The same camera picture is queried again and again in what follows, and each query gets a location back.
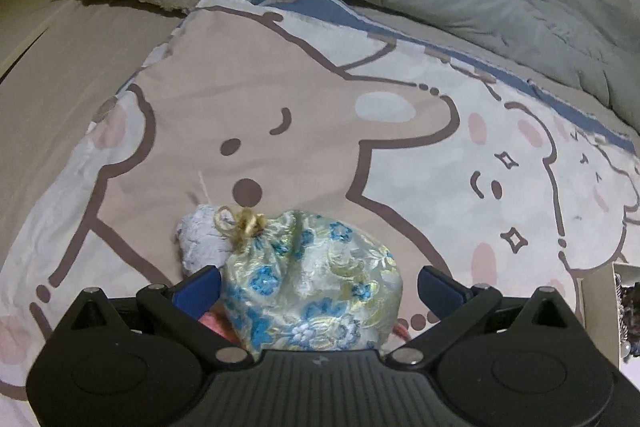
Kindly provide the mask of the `blue floral brocade pouch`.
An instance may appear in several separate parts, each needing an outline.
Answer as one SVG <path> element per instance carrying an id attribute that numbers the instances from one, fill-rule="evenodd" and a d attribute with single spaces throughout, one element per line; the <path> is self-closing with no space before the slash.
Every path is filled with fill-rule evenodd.
<path id="1" fill-rule="evenodd" d="M 303 210 L 267 218 L 228 207 L 214 216 L 232 251 L 220 297 L 242 343 L 265 350 L 380 350 L 402 297 L 382 243 L 340 220 Z"/>

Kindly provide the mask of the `white shallow storage box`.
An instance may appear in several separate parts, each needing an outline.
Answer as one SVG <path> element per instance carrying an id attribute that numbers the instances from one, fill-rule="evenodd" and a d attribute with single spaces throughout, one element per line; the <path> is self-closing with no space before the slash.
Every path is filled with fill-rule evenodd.
<path id="1" fill-rule="evenodd" d="M 620 326 L 616 288 L 639 282 L 638 265 L 612 262 L 582 280 L 582 312 L 591 340 L 631 381 L 639 384 L 639 358 L 628 353 Z"/>

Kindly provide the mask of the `lavender crochet item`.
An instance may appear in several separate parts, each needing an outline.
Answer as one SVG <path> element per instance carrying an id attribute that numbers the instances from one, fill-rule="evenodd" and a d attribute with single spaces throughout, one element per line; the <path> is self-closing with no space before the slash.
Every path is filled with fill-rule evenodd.
<path id="1" fill-rule="evenodd" d="M 181 218 L 175 233 L 182 272 L 186 277 L 209 265 L 221 270 L 232 254 L 230 239 L 216 225 L 220 206 L 209 197 L 201 171 L 198 182 L 204 199 L 198 200 L 194 209 Z"/>

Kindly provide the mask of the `cartoon bear blanket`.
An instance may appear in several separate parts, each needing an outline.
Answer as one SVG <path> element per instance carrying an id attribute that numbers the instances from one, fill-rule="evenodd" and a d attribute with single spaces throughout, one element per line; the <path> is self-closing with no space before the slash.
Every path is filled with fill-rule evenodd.
<path id="1" fill-rule="evenodd" d="M 82 286 L 180 277 L 198 204 L 300 209 L 367 232 L 432 321 L 421 263 L 577 297 L 570 271 L 639 260 L 638 146 L 540 79 L 398 34 L 340 0 L 204 0 L 43 193 L 1 271 L 1 377 L 23 386 Z"/>

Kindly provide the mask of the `multicolour twisted rope knot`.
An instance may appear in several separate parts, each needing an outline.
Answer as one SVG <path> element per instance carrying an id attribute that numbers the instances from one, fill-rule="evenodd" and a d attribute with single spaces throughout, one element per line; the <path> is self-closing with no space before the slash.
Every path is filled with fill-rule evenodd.
<path id="1" fill-rule="evenodd" d="M 623 284 L 615 275 L 618 324 L 620 324 L 620 357 L 624 362 L 639 356 L 639 283 Z"/>

